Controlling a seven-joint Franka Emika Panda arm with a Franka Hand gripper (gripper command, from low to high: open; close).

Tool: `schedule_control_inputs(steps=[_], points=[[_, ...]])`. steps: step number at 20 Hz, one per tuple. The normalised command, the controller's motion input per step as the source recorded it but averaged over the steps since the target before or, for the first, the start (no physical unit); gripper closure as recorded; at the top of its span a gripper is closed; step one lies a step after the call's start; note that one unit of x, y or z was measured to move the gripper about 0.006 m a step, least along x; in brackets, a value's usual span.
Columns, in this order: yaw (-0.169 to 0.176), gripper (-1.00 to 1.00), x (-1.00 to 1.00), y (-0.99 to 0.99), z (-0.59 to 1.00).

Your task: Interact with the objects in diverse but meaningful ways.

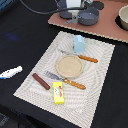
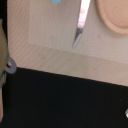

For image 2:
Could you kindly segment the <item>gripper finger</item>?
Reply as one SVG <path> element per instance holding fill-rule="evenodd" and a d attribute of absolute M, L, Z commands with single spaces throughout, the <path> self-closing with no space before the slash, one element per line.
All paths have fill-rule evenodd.
<path fill-rule="evenodd" d="M 6 82 L 7 74 L 13 74 L 17 70 L 15 61 L 9 56 L 6 36 L 0 19 L 0 122 L 3 118 L 2 87 Z"/>

